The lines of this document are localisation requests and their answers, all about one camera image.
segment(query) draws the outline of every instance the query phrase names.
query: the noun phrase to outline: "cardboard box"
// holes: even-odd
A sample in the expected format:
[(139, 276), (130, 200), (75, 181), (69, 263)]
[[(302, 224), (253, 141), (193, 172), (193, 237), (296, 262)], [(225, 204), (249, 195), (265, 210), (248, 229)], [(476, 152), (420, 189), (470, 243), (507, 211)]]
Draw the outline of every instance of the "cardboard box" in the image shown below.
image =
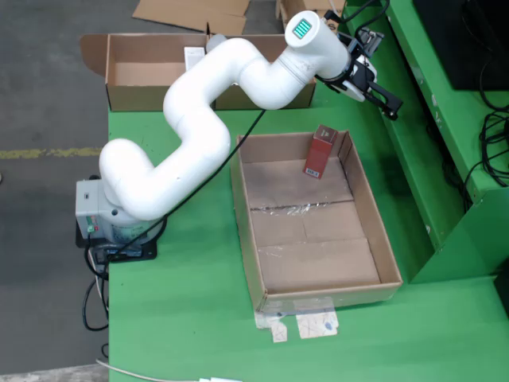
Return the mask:
[[(233, 37), (241, 37), (250, 41), (269, 62), (276, 61), (286, 48), (285, 36), (283, 34), (227, 36), (227, 38)], [(297, 97), (284, 108), (296, 109), (310, 107), (316, 86), (317, 81), (314, 78), (311, 79)], [(259, 109), (238, 85), (230, 86), (223, 94), (217, 97), (214, 108), (216, 110)]]
[(140, 0), (133, 18), (213, 33), (242, 34), (249, 0)]
[(81, 55), (105, 77), (112, 111), (160, 111), (168, 87), (185, 72), (184, 47), (205, 34), (107, 34), (81, 37)]
[[(303, 10), (313, 10), (322, 18), (327, 10), (333, 10), (331, 3), (336, 8), (336, 12), (341, 16), (346, 6), (346, 0), (277, 0), (276, 18), (281, 17), (283, 25), (286, 28), (288, 21)], [(337, 30), (338, 24), (332, 20), (327, 22), (331, 30)]]
[(321, 180), (302, 172), (312, 138), (313, 133), (251, 136), (231, 162), (256, 311), (378, 302), (402, 285), (350, 134), (339, 132)]
[[(282, 35), (240, 36), (253, 42), (268, 60), (286, 47)], [(185, 72), (185, 47), (204, 48), (205, 34), (88, 34), (80, 39), (84, 63), (105, 77), (112, 111), (161, 111), (168, 87)], [(309, 107), (316, 81), (287, 107)], [(238, 86), (212, 105), (218, 110), (257, 108)]]

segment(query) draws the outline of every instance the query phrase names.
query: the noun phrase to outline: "red box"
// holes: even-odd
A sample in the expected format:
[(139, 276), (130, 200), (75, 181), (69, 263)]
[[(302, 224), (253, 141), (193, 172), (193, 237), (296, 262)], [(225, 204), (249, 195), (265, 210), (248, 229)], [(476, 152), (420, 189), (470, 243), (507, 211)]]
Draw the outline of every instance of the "red box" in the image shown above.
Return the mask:
[(331, 154), (332, 145), (336, 141), (337, 131), (320, 125), (313, 136), (308, 158), (305, 161), (304, 172), (312, 177), (321, 179), (327, 166), (328, 156)]

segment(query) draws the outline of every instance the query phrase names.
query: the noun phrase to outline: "green light display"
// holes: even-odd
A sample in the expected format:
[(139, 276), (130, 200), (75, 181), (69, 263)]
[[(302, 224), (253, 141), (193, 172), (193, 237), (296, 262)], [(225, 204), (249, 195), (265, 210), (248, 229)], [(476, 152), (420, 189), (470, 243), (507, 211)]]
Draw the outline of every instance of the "green light display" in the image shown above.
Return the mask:
[(295, 36), (299, 38), (303, 38), (307, 32), (311, 29), (311, 24), (309, 24), (304, 18), (297, 24), (295, 29), (293, 30), (293, 33), (295, 33)]

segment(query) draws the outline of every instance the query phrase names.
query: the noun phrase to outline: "green workbench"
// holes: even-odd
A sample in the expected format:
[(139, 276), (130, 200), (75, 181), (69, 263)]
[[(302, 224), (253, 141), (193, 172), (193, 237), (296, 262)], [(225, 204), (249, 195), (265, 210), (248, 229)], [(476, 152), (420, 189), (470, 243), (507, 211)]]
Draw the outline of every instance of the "green workbench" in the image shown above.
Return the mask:
[[(349, 6), (346, 13), (356, 9)], [(351, 29), (378, 11), (365, 10), (350, 23)], [(428, 282), (493, 274), (509, 255), (504, 231), (509, 225), (509, 189), (499, 187), (477, 168), (468, 182), (474, 205), (465, 213), (460, 193), (445, 180), (442, 156), (426, 133), (429, 120), (422, 109), (429, 108), (462, 179), (480, 160), (479, 133), (490, 110), (478, 92), (451, 88), (412, 1), (391, 1), (387, 15), (394, 33), (386, 20), (372, 25), (387, 36), (372, 62), (379, 83), (404, 104), (397, 121), (383, 122), (432, 245), (427, 254), (418, 256), (424, 260), (411, 278)], [(425, 103), (419, 100), (419, 92)], [(498, 104), (509, 103), (509, 92), (488, 92), (488, 97)], [(490, 152), (505, 149), (507, 144), (501, 142)], [(507, 167), (508, 159), (509, 155), (499, 157), (495, 165)]]
[[(388, 57), (394, 38), (387, 34), (383, 44), (379, 54)], [(396, 90), (389, 86), (401, 82), (393, 73), (379, 69), (380, 83), (411, 99), (405, 81)], [(411, 104), (403, 108), (415, 110)], [(408, 129), (411, 117), (403, 110), (394, 127)], [(232, 139), (257, 114), (218, 112)], [(509, 321), (490, 277), (409, 284), (433, 260), (425, 203), (419, 205), (414, 192), (425, 171), (402, 161), (392, 125), (377, 108), (319, 84), (312, 108), (268, 111), (254, 133), (314, 131), (321, 123), (352, 134), (406, 282), (401, 290), (388, 302), (338, 310), (334, 337), (301, 340), (295, 318), (283, 318), (289, 340), (274, 344), (270, 331), (255, 327), (225, 168), (169, 219), (155, 260), (111, 265), (112, 365), (171, 380), (216, 376), (244, 382), (477, 382), (509, 375)], [(140, 144), (154, 163), (179, 145), (161, 112), (111, 112), (109, 131), (110, 138)], [(415, 180), (407, 182), (408, 169)], [(134, 380), (117, 372), (110, 378)]]

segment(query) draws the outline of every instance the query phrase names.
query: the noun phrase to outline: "black monitor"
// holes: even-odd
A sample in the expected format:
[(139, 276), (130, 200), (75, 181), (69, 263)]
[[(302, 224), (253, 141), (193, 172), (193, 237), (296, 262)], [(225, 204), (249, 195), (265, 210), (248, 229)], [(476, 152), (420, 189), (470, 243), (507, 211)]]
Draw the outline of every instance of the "black monitor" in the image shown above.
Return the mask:
[(508, 0), (414, 0), (422, 24), (458, 90), (509, 90)]

